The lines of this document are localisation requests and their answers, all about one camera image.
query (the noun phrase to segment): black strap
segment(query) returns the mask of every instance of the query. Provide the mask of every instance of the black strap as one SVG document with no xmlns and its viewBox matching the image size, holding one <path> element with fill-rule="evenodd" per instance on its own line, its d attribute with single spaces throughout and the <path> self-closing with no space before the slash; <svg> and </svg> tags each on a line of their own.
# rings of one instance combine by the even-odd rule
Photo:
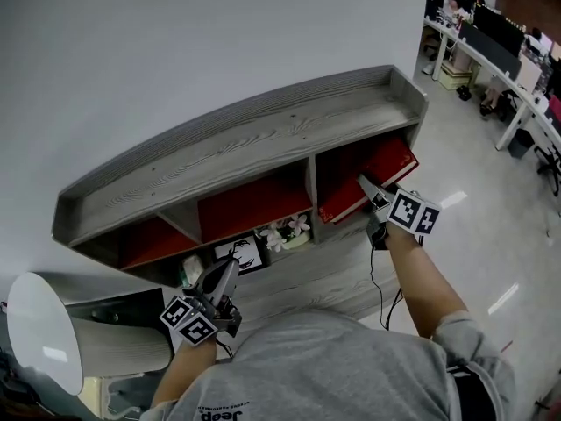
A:
<svg viewBox="0 0 561 421">
<path fill-rule="evenodd" d="M 458 388 L 462 421 L 497 421 L 493 401 L 477 373 L 464 365 L 449 369 Z"/>
</svg>

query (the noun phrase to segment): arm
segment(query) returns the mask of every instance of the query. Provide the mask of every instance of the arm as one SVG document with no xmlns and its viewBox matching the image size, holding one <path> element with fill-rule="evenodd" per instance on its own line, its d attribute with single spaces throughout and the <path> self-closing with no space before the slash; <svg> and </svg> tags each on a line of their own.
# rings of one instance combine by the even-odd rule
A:
<svg viewBox="0 0 561 421">
<path fill-rule="evenodd" d="M 467 308 L 413 235 L 391 222 L 386 228 L 386 246 L 409 313 L 419 335 L 429 339 L 443 317 Z"/>
<path fill-rule="evenodd" d="M 197 347 L 182 343 L 156 390 L 152 407 L 177 401 L 199 375 L 215 364 L 216 359 L 217 343 L 214 338 Z"/>
</svg>

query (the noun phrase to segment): sleeve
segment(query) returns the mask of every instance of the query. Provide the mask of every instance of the sleeve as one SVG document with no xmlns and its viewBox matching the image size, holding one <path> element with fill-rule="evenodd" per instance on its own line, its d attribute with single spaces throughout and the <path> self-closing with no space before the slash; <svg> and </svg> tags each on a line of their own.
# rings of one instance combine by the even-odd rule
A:
<svg viewBox="0 0 561 421">
<path fill-rule="evenodd" d="M 175 407 L 177 401 L 172 401 L 168 403 L 159 403 L 150 410 L 145 411 L 138 421 L 165 421 L 172 409 Z"/>
<path fill-rule="evenodd" d="M 459 311 L 444 317 L 432 340 L 445 350 L 447 367 L 474 365 L 478 374 L 484 374 L 482 381 L 494 386 L 503 413 L 510 419 L 515 408 L 514 371 L 470 314 Z"/>
</svg>

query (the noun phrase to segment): white floor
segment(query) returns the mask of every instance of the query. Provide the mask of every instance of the white floor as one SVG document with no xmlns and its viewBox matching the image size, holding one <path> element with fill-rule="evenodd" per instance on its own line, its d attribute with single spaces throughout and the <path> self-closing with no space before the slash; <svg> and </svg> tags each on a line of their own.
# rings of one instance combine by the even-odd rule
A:
<svg viewBox="0 0 561 421">
<path fill-rule="evenodd" d="M 484 121 L 476 96 L 462 102 L 421 74 L 425 63 L 419 60 L 415 75 L 430 99 L 414 148 L 421 166 L 402 183 L 435 202 L 461 200 L 443 211 L 425 248 L 497 347 L 512 342 L 504 354 L 516 372 L 517 419 L 528 419 L 561 368 L 556 201 L 536 174 L 534 153 L 516 160 L 496 151 L 505 125 Z M 379 319 L 378 313 L 363 322 L 380 328 Z M 391 330 L 415 332 L 404 303 L 392 315 Z"/>
</svg>

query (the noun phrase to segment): office desk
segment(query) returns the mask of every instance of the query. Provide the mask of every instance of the office desk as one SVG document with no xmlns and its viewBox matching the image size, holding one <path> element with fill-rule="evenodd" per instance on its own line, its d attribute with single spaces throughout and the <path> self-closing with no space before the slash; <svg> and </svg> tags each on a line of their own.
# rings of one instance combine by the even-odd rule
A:
<svg viewBox="0 0 561 421">
<path fill-rule="evenodd" d="M 470 55 L 474 60 L 476 60 L 482 67 L 487 69 L 494 76 L 498 76 L 507 86 L 513 90 L 516 95 L 522 100 L 522 104 L 518 108 L 515 117 L 508 126 L 505 133 L 502 135 L 501 139 L 497 142 L 495 148 L 497 150 L 503 149 L 506 145 L 510 143 L 512 138 L 516 133 L 516 129 L 525 125 L 526 121 L 523 118 L 526 111 L 534 114 L 533 118 L 542 128 L 545 135 L 551 142 L 559 149 L 561 147 L 561 136 L 557 130 L 553 127 L 551 120 L 546 118 L 543 111 L 534 103 L 535 98 L 525 89 L 518 86 L 518 84 L 512 81 L 507 75 L 505 75 L 497 66 L 495 66 L 490 60 L 488 60 L 483 54 L 478 52 L 472 46 L 467 45 L 462 39 L 458 38 L 458 31 L 453 28 L 446 28 L 432 20 L 424 19 L 424 24 L 430 26 L 431 28 L 437 30 L 442 34 L 442 42 L 440 43 L 440 49 L 438 50 L 437 63 L 435 65 L 435 70 L 432 74 L 432 79 L 437 80 L 440 76 L 440 69 L 442 67 L 442 62 L 444 60 L 444 53 L 446 52 L 446 46 L 448 45 L 448 40 L 456 42 L 456 47 L 460 48 L 468 55 Z"/>
</svg>

